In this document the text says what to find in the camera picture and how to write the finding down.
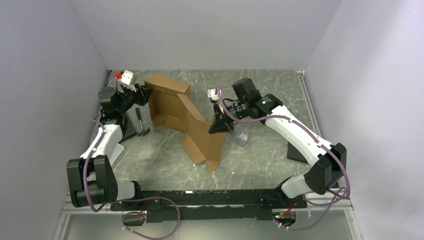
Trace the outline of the brown cardboard box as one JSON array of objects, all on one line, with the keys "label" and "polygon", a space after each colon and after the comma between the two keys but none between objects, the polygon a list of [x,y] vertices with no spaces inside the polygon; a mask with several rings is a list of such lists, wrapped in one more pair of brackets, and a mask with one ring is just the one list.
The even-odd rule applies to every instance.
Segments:
[{"label": "brown cardboard box", "polygon": [[213,172],[221,162],[227,134],[209,133],[211,125],[191,102],[191,85],[157,74],[148,75],[144,83],[152,89],[152,123],[182,132],[179,142],[193,164],[206,162],[207,171]]}]

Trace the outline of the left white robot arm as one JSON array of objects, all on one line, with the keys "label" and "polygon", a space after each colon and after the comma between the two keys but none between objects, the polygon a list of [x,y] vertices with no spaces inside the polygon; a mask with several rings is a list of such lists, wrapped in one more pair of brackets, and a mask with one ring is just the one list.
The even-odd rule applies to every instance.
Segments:
[{"label": "left white robot arm", "polygon": [[119,198],[131,210],[139,209],[144,196],[136,191],[136,182],[119,183],[111,166],[113,154],[120,154],[121,142],[127,132],[129,118],[127,111],[133,105],[144,106],[152,94],[152,88],[141,84],[123,87],[105,87],[98,92],[100,114],[93,121],[98,124],[98,132],[89,148],[76,159],[66,164],[69,193],[72,205],[76,208],[91,207],[98,212],[96,205],[103,207]]}]

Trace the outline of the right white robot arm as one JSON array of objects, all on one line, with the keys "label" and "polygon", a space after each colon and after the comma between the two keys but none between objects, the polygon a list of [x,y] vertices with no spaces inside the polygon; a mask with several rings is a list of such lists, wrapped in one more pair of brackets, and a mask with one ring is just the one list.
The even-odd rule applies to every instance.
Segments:
[{"label": "right white robot arm", "polygon": [[351,186],[346,170],[347,149],[341,144],[332,144],[311,131],[298,120],[275,95],[261,95],[251,78],[245,77],[232,84],[236,99],[227,105],[220,86],[207,90],[213,104],[214,121],[209,134],[229,133],[235,123],[261,123],[285,138],[310,165],[309,171],[282,182],[275,194],[276,203],[289,207],[295,197],[308,193],[323,195],[341,178],[345,180],[343,193],[336,197],[350,197]]}]

